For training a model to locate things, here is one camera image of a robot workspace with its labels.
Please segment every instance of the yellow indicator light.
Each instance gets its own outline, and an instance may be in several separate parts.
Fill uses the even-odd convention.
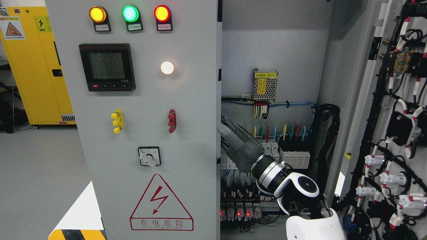
[[[169,74],[173,73],[174,66],[171,62],[165,61],[161,64],[160,70],[162,73],[169,75]]]
[[[101,23],[107,18],[107,13],[105,9],[101,6],[91,7],[89,15],[95,23]]]
[[[158,5],[154,9],[154,17],[159,22],[166,22],[170,18],[170,9],[166,5]]]

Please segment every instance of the yellow terminal block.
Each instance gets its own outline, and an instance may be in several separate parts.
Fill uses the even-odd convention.
[[[117,109],[116,111],[111,114],[111,118],[114,119],[113,126],[115,126],[113,132],[115,134],[119,133],[123,128],[123,115],[122,111],[120,109]]]

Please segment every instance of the digital power meter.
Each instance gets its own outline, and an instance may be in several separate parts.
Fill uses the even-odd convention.
[[[135,90],[129,43],[80,44],[79,49],[89,91]]]

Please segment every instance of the green indicator light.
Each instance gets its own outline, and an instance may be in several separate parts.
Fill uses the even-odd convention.
[[[123,17],[127,22],[133,23],[139,18],[139,11],[135,6],[127,5],[123,8]]]

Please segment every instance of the black and yellow stripe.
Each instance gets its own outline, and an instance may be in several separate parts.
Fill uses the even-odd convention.
[[[107,240],[105,230],[56,229],[49,240]]]

